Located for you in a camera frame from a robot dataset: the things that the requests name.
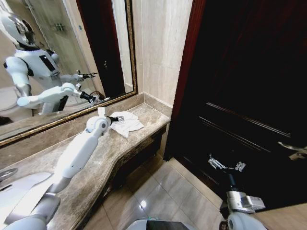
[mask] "towel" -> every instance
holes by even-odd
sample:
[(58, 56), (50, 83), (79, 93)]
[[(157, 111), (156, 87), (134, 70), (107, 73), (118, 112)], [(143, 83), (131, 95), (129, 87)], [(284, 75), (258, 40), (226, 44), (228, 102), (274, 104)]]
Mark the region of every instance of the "towel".
[(124, 121), (113, 122), (110, 126), (111, 129), (117, 131), (119, 134), (123, 135), (125, 138), (128, 137), (129, 131), (139, 130), (144, 127), (144, 125), (139, 121), (138, 116), (129, 113), (127, 111), (114, 112), (112, 117), (123, 116)]

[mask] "marble countertop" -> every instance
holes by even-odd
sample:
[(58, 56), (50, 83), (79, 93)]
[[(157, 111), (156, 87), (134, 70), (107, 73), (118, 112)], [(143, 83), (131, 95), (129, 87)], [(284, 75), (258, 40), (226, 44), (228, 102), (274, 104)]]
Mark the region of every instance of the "marble countertop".
[[(145, 103), (128, 111), (138, 116), (145, 127), (130, 132), (128, 138), (124, 138), (112, 129), (99, 138), (98, 146), (85, 168), (73, 177), (71, 183), (63, 191), (57, 194), (61, 198), (61, 204), (48, 224), (49, 230), (75, 229), (95, 203), (116, 162), (169, 122), (167, 116)], [(59, 156), (73, 138), (66, 139), (5, 168), (4, 170), (18, 168), (18, 172), (3, 181), (2, 185), (33, 173), (52, 173)]]

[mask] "bathroom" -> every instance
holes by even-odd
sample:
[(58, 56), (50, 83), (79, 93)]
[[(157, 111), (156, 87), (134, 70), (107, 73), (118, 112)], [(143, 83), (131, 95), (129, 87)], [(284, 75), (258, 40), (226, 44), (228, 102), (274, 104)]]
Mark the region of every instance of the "bathroom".
[(307, 229), (306, 3), (0, 10), (1, 229)]

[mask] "tiled floor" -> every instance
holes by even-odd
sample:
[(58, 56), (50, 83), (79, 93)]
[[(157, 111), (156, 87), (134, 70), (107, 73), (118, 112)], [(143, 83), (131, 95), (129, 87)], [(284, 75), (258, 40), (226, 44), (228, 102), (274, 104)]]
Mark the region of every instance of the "tiled floor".
[(126, 184), (110, 192), (86, 230), (124, 230), (148, 217), (180, 221), (197, 230), (218, 230), (221, 199), (178, 161), (159, 155), (133, 171)]

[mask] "dark wooden door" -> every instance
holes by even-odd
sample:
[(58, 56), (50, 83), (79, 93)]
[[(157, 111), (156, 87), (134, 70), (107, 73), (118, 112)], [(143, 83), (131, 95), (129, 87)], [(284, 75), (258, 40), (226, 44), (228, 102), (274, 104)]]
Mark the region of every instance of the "dark wooden door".
[(207, 0), (200, 23), (166, 153), (222, 197), (224, 175), (209, 154), (227, 166), (245, 162), (238, 183), (268, 209), (306, 202), (307, 161), (291, 161), (278, 142), (307, 146), (307, 2)]
[(106, 97), (125, 94), (112, 0), (77, 0)]

